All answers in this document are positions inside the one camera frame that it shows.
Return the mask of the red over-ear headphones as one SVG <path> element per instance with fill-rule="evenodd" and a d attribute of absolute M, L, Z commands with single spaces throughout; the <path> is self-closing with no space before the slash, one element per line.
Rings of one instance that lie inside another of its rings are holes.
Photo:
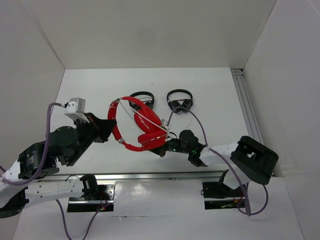
<path fill-rule="evenodd" d="M 111 102 L 108 109 L 107 119 L 116 119 L 118 105 L 124 100 L 132 102 L 140 107 L 139 110 L 134 110 L 133 120 L 140 130 L 143 131 L 143 134 L 137 138 L 137 141 L 141 146 L 135 146 L 127 143 L 123 139 L 118 126 L 115 126 L 112 130 L 114 139 L 118 143 L 124 145 L 126 149 L 133 152 L 149 151 L 164 145 L 167 133 L 162 128 L 161 119 L 152 109 L 134 97 L 124 96 Z"/>

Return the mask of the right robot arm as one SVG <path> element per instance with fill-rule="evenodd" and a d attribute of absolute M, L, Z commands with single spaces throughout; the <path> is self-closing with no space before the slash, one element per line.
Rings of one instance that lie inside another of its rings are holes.
<path fill-rule="evenodd" d="M 189 129 L 183 130 L 178 138 L 165 138 L 164 133 L 159 130 L 140 135 L 138 147 L 126 143 L 118 130 L 112 131 L 115 140 L 133 152 L 150 151 L 160 157 L 166 152 L 187 154 L 188 161 L 195 167 L 225 164 L 229 170 L 218 184 L 223 196 L 230 196 L 236 188 L 249 182 L 268 185 L 279 159 L 273 150 L 246 135 L 238 142 L 213 149 L 200 143 Z"/>

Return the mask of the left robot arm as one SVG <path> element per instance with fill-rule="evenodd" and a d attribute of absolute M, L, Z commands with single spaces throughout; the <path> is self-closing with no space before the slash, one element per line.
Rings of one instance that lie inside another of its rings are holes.
<path fill-rule="evenodd" d="M 0 217 L 10 218 L 20 214 L 24 208 L 61 198 L 84 198 L 92 200 L 100 193 L 97 179 L 85 174 L 75 180 L 56 185 L 43 185 L 40 180 L 59 172 L 57 163 L 72 167 L 92 143 L 108 141 L 117 122 L 114 119 L 100 119 L 86 113 L 87 122 L 76 120 L 75 127 L 61 126 L 49 133 L 49 141 L 32 144 L 25 149 L 17 161 L 2 176 L 1 180 L 21 183 L 35 175 L 41 160 L 44 160 L 38 176 L 24 185 L 0 183 Z"/>

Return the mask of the black headphones right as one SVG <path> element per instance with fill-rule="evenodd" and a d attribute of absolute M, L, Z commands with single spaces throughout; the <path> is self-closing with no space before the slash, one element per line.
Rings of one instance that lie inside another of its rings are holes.
<path fill-rule="evenodd" d="M 170 96 L 177 93 L 186 94 L 189 98 L 170 100 Z M 179 112 L 187 113 L 194 104 L 192 93 L 185 89 L 174 89 L 169 91 L 166 96 L 166 101 L 175 114 L 178 114 Z"/>

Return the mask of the black headphones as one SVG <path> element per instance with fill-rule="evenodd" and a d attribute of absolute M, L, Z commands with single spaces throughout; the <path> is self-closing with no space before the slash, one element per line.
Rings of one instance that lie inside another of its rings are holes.
<path fill-rule="evenodd" d="M 151 92 L 138 91 L 138 92 L 132 93 L 130 96 L 140 100 L 151 110 L 154 108 L 155 97 Z"/>
<path fill-rule="evenodd" d="M 186 94 L 189 98 L 170 100 L 170 96 L 177 93 Z M 179 112 L 187 113 L 194 104 L 192 93 L 185 89 L 174 89 L 169 91 L 166 96 L 166 101 L 175 114 L 178 114 Z"/>

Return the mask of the black headphones left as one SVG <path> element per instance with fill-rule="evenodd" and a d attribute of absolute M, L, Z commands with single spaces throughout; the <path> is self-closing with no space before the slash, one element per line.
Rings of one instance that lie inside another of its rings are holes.
<path fill-rule="evenodd" d="M 151 92 L 138 91 L 138 92 L 132 93 L 130 96 L 140 100 L 151 110 L 154 108 L 155 97 Z"/>

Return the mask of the aluminium table edge rail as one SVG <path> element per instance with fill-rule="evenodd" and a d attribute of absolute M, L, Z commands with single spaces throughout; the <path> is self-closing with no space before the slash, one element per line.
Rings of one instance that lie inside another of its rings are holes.
<path fill-rule="evenodd" d="M 198 171 L 198 172 L 151 172 L 151 173 L 115 173 L 94 174 L 99 181 L 160 181 L 160 180 L 204 180 L 220 179 L 226 172 L 220 171 Z"/>

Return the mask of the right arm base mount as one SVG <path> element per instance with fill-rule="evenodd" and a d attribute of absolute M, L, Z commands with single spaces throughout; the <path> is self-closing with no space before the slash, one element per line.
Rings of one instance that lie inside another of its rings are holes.
<path fill-rule="evenodd" d="M 231 189 L 220 182 L 203 182 L 200 194 L 205 210 L 236 209 L 245 207 L 245 197 L 240 187 Z"/>

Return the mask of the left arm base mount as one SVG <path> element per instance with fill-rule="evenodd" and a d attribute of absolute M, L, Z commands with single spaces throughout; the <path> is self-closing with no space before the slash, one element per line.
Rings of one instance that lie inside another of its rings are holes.
<path fill-rule="evenodd" d="M 88 199 L 84 197 L 70 197 L 67 205 L 68 213 L 94 213 L 113 212 L 116 182 L 102 181 L 97 182 L 98 192 Z"/>

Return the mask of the aluminium side rail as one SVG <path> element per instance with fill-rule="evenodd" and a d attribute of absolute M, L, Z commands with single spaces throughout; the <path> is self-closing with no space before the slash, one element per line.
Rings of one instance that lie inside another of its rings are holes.
<path fill-rule="evenodd" d="M 245 83 L 243 71 L 239 68 L 231 68 L 231 75 L 239 99 L 240 107 L 244 116 L 248 135 L 261 144 L 265 144 L 258 119 Z"/>

